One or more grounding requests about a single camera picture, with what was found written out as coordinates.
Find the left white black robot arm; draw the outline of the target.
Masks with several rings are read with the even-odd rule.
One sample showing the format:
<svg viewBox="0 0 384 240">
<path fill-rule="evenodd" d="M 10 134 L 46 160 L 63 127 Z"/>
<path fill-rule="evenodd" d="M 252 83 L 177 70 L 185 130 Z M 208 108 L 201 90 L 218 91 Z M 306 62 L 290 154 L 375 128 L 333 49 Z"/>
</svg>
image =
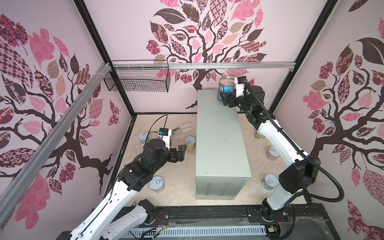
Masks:
<svg viewBox="0 0 384 240">
<path fill-rule="evenodd" d="M 123 234 L 144 222 L 152 223 L 156 207 L 142 200 L 127 214 L 117 219 L 118 213 L 149 183 L 166 163 L 182 162 L 186 145 L 168 148 L 160 139 L 152 139 L 143 152 L 125 166 L 107 196 L 92 213 L 71 232 L 62 232 L 59 240 L 118 240 Z"/>
</svg>

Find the blue chicken noodle soup can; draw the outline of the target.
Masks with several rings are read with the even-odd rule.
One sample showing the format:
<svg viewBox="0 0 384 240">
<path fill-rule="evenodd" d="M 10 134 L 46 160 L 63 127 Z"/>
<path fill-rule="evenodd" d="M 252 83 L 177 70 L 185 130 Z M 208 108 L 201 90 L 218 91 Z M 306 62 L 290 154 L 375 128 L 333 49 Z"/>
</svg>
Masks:
<svg viewBox="0 0 384 240">
<path fill-rule="evenodd" d="M 231 77 L 223 77 L 219 80 L 217 99 L 223 102 L 224 93 L 233 93 L 235 90 L 235 79 Z"/>
</svg>

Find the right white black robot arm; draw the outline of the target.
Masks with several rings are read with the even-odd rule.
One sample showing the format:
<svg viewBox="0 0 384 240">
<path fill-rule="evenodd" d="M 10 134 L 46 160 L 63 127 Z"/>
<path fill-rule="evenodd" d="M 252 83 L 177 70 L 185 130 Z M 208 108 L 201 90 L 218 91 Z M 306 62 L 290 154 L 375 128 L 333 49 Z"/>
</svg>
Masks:
<svg viewBox="0 0 384 240">
<path fill-rule="evenodd" d="M 310 156 L 288 136 L 264 106 L 261 99 L 264 94 L 261 87 L 246 85 L 240 96 L 236 93 L 219 95 L 225 106 L 237 107 L 245 113 L 249 123 L 270 141 L 287 166 L 279 175 L 276 189 L 263 201 L 265 210 L 277 212 L 300 196 L 329 203 L 341 202 L 345 197 L 341 184 L 321 167 L 318 157 Z M 337 197 L 327 198 L 305 192 L 305 189 L 316 181 L 318 173 L 324 174 L 335 185 L 338 190 Z"/>
</svg>

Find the green short can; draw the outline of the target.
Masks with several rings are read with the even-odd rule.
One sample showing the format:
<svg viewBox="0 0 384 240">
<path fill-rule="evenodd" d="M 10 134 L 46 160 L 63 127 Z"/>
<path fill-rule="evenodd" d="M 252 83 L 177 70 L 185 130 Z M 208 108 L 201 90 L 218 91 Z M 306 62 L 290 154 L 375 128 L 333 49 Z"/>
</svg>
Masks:
<svg viewBox="0 0 384 240">
<path fill-rule="evenodd" d="M 260 131 L 256 131 L 255 138 L 257 140 L 263 141 L 265 139 L 265 136 L 263 134 L 261 134 Z"/>
</svg>

